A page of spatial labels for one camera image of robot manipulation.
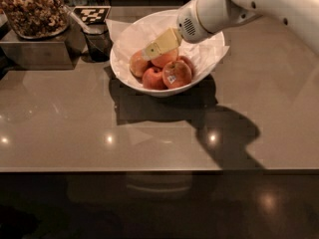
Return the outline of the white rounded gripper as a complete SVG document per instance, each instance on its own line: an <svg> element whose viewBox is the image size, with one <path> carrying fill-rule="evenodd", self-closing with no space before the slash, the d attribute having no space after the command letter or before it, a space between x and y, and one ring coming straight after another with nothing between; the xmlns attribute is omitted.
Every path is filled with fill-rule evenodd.
<svg viewBox="0 0 319 239"><path fill-rule="evenodd" d="M178 48L182 39L199 43L211 37L199 21L196 1L191 0L177 10L176 28L168 28L142 49L142 57L150 61Z"/></svg>

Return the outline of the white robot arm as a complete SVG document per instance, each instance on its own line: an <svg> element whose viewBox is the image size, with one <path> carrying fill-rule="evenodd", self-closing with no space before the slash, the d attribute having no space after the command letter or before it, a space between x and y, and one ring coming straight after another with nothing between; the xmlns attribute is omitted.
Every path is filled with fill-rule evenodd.
<svg viewBox="0 0 319 239"><path fill-rule="evenodd" d="M150 61L183 41L199 43L224 29L271 17L319 53L319 0L191 0L179 8L176 23L142 49Z"/></svg>

